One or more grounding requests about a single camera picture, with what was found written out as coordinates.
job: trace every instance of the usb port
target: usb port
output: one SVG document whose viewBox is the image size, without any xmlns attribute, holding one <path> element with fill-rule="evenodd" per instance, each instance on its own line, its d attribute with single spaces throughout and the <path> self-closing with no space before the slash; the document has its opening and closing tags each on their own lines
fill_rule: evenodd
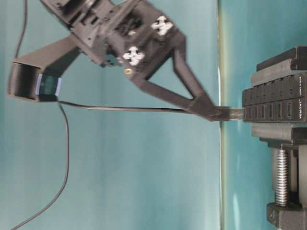
<svg viewBox="0 0 307 230">
<path fill-rule="evenodd" d="M 288 102 L 288 118 L 292 118 L 292 110 L 293 110 L 293 107 L 292 107 L 292 102 Z"/>
<path fill-rule="evenodd" d="M 273 105 L 272 104 L 269 105 L 269 118 L 270 119 L 273 118 Z"/>
<path fill-rule="evenodd" d="M 264 119 L 265 113 L 264 113 L 264 105 L 261 106 L 261 117 Z"/>
<path fill-rule="evenodd" d="M 254 107 L 254 112 L 255 112 L 255 119 L 258 119 L 258 109 L 257 106 Z"/>
<path fill-rule="evenodd" d="M 283 116 L 282 103 L 279 102 L 279 103 L 277 104 L 277 117 L 278 117 L 279 119 L 281 119 L 282 116 Z"/>
</svg>

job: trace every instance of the screw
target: screw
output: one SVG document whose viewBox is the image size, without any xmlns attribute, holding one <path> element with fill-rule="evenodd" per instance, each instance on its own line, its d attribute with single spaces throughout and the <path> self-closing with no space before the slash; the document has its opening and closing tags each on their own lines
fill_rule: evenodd
<svg viewBox="0 0 307 230">
<path fill-rule="evenodd" d="M 276 155 L 276 205 L 287 207 L 289 199 L 288 188 L 288 154 L 280 149 Z"/>
<path fill-rule="evenodd" d="M 132 69 L 125 69 L 124 73 L 127 74 L 127 75 L 130 75 L 130 74 L 133 73 L 133 70 Z"/>
<path fill-rule="evenodd" d="M 58 8 L 58 9 L 62 9 L 62 4 L 58 2 L 58 3 L 57 3 L 57 8 Z"/>
</svg>

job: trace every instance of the black usb hub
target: black usb hub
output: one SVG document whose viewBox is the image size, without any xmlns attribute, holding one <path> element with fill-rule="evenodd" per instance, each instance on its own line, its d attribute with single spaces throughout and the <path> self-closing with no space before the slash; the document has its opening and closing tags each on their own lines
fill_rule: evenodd
<svg viewBox="0 0 307 230">
<path fill-rule="evenodd" d="M 257 65 L 243 91 L 245 122 L 307 122 L 307 47 L 295 47 Z"/>
</svg>

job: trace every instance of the teal backdrop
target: teal backdrop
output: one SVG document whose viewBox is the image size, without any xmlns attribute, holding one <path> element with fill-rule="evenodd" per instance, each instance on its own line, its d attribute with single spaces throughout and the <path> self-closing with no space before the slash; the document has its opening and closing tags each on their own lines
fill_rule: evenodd
<svg viewBox="0 0 307 230">
<path fill-rule="evenodd" d="M 48 203 L 65 173 L 66 140 L 58 106 L 5 97 L 22 25 L 22 2 L 0 1 L 2 230 L 12 228 Z M 189 64 L 217 104 L 217 2 L 151 2 L 188 35 Z M 39 0 L 29 0 L 21 54 L 68 34 Z M 172 72 L 171 62 L 153 81 L 186 93 Z M 140 92 L 121 68 L 102 69 L 83 55 L 63 76 L 60 99 L 108 106 L 170 106 Z M 220 228 L 218 123 L 194 115 L 65 109 L 71 128 L 67 188 L 54 206 L 23 230 Z"/>
<path fill-rule="evenodd" d="M 241 107 L 256 65 L 295 46 L 307 46 L 305 0 L 219 0 L 223 105 Z M 271 150 L 251 136 L 251 125 L 223 123 L 223 226 L 273 230 L 266 221 Z"/>
</svg>

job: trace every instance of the wire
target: wire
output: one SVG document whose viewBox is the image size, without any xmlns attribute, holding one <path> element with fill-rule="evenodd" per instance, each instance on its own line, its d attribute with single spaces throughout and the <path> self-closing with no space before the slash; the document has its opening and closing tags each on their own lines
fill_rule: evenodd
<svg viewBox="0 0 307 230">
<path fill-rule="evenodd" d="M 21 44 L 24 40 L 24 33 L 25 33 L 25 30 L 26 30 L 26 27 L 27 27 L 27 22 L 28 22 L 28 0 L 24 0 L 24 22 L 23 22 L 23 28 L 21 30 L 21 34 L 20 34 L 20 37 L 19 37 L 19 41 L 18 41 L 18 44 L 17 44 L 17 47 L 16 47 L 15 58 L 18 58 L 20 47 L 21 47 Z"/>
<path fill-rule="evenodd" d="M 58 105 L 59 105 L 59 108 L 60 108 L 60 110 L 61 110 L 61 112 L 63 114 L 63 117 L 64 117 L 65 128 L 66 128 L 66 136 L 67 136 L 67 148 L 66 148 L 67 161 L 66 161 L 66 173 L 65 173 L 65 179 L 64 179 L 63 185 L 60 188 L 60 190 L 58 191 L 58 193 L 56 194 L 56 196 L 53 198 L 53 200 L 46 207 L 44 207 L 42 210 L 40 210 L 39 212 L 37 212 L 36 214 L 31 216 L 29 219 L 25 220 L 21 224 L 19 224 L 16 227 L 12 228 L 11 230 L 17 230 L 18 228 L 22 227 L 23 225 L 27 224 L 28 222 L 32 221 L 33 219 L 35 219 L 36 217 L 41 215 L 43 212 L 45 212 L 48 208 L 50 208 L 56 202 L 56 200 L 59 198 L 59 196 L 62 194 L 64 188 L 66 187 L 67 180 L 68 180 L 68 175 L 69 175 L 69 158 L 70 158 L 70 154 L 69 154 L 69 125 L 68 125 L 67 115 L 66 115 L 62 105 L 60 103 L 58 103 Z"/>
<path fill-rule="evenodd" d="M 182 113 L 182 114 L 189 113 L 182 109 L 105 107 L 105 106 L 91 106 L 91 105 L 75 104 L 75 103 L 65 102 L 65 101 L 59 101 L 59 103 L 69 105 L 72 107 L 76 107 L 76 108 L 89 109 L 89 110 L 119 111 L 119 112 L 164 112 L 164 113 Z"/>
</svg>

